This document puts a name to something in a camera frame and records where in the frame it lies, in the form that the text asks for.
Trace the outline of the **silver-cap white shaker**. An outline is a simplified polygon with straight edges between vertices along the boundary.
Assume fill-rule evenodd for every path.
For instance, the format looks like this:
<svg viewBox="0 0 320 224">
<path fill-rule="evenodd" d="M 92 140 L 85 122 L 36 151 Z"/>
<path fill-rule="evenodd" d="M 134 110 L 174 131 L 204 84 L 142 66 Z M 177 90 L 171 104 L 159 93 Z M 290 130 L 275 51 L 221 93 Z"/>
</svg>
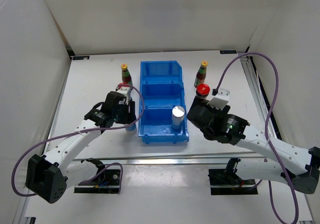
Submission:
<svg viewBox="0 0 320 224">
<path fill-rule="evenodd" d="M 185 118 L 185 109 L 182 106 L 175 106 L 171 112 L 171 127 L 175 130 L 181 128 L 182 122 Z"/>
<path fill-rule="evenodd" d="M 127 133 L 134 134 L 137 131 L 136 123 L 132 124 L 129 127 L 126 127 L 125 130 L 126 130 Z"/>
</svg>

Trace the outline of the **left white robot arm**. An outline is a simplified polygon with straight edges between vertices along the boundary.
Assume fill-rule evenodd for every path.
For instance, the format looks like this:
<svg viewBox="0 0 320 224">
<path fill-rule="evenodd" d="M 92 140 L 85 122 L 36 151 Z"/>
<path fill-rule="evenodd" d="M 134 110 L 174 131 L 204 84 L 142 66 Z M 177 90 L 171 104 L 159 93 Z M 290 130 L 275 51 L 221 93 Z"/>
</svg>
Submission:
<svg viewBox="0 0 320 224">
<path fill-rule="evenodd" d="M 104 102 L 96 104 L 77 126 L 71 136 L 42 156 L 33 155 L 27 165 L 26 187 L 53 204 L 67 188 L 74 185 L 100 185 L 108 179 L 105 164 L 87 158 L 73 165 L 74 158 L 113 124 L 128 127 L 136 120 L 135 102 L 130 87 L 120 87 L 107 94 Z"/>
</svg>

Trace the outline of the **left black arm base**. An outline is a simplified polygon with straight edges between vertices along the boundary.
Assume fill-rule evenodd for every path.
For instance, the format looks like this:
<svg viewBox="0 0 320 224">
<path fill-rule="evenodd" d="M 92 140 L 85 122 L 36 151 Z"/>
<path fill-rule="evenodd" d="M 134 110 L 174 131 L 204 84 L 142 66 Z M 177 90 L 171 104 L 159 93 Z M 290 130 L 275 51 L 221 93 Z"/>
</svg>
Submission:
<svg viewBox="0 0 320 224">
<path fill-rule="evenodd" d="M 102 176 L 90 182 L 74 187 L 76 194 L 119 194 L 121 169 L 106 169 Z"/>
</svg>

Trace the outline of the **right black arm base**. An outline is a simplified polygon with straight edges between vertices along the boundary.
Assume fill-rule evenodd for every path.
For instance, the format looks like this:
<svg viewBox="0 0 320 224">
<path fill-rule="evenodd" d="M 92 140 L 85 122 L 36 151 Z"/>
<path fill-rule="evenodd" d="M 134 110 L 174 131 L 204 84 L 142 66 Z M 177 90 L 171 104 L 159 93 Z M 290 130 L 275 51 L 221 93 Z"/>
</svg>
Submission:
<svg viewBox="0 0 320 224">
<path fill-rule="evenodd" d="M 254 179 L 242 180 L 224 169 L 209 169 L 208 178 L 212 196 L 257 195 Z"/>
</svg>

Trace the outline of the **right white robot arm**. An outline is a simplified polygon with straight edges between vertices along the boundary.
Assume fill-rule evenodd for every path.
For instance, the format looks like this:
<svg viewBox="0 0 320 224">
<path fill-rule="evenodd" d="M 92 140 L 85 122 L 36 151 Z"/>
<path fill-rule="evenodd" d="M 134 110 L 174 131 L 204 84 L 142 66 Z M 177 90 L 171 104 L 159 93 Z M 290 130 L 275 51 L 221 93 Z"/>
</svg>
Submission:
<svg viewBox="0 0 320 224">
<path fill-rule="evenodd" d="M 209 101 L 195 97 L 187 114 L 203 136 L 210 141 L 249 149 L 269 159 L 251 162 L 231 158 L 224 170 L 230 184 L 240 180 L 261 179 L 292 184 L 294 190 L 314 194 L 320 179 L 320 149 L 300 148 L 274 137 L 266 137 L 256 127 L 239 116 L 213 108 Z"/>
</svg>

